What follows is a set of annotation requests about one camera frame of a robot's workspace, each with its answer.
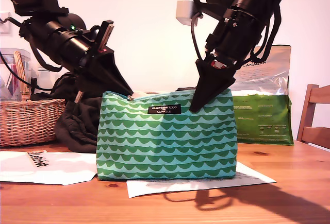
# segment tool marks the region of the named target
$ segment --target basket handle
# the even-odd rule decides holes
[[[21,53],[19,51],[14,52],[14,59],[15,59],[18,76],[25,81],[25,73],[24,73],[24,67],[23,67],[23,63],[22,63],[22,57],[21,57]],[[20,82],[20,89],[21,89],[22,101],[26,101],[27,99],[30,99],[30,91],[29,91],[27,85]]]

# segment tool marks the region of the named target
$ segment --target wall outlet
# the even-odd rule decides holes
[[[9,16],[10,16],[9,12],[0,12],[1,20],[4,20]],[[11,33],[11,22],[6,22],[3,24],[0,23],[0,35],[8,35],[10,33]]]

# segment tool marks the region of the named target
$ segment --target green pouch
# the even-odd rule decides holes
[[[101,180],[232,178],[237,130],[229,89],[196,113],[194,90],[130,100],[105,92],[97,135]]]

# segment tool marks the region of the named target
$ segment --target white wall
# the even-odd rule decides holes
[[[88,28],[113,20],[115,29],[108,46],[115,51],[118,68],[133,90],[171,91],[194,86],[198,81],[195,51],[190,28],[175,19],[177,0],[59,0],[60,6],[80,15]],[[13,13],[9,0],[1,0],[0,10]],[[330,15],[328,0],[283,0],[283,23],[275,44],[292,46],[289,96],[292,100],[292,128],[296,137],[308,83],[330,84]],[[200,50],[217,21],[204,16],[196,28]],[[1,36],[1,47],[29,50],[28,43],[13,28]],[[318,108],[315,125],[329,126],[330,109]]]

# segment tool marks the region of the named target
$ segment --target paper sheet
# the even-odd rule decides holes
[[[162,192],[195,191],[198,189],[224,188],[241,185],[276,183],[275,180],[254,171],[237,162],[236,176],[232,179],[203,179],[203,180],[128,180],[128,197]]]
[[[0,181],[74,184],[96,174],[96,154],[0,151]]]

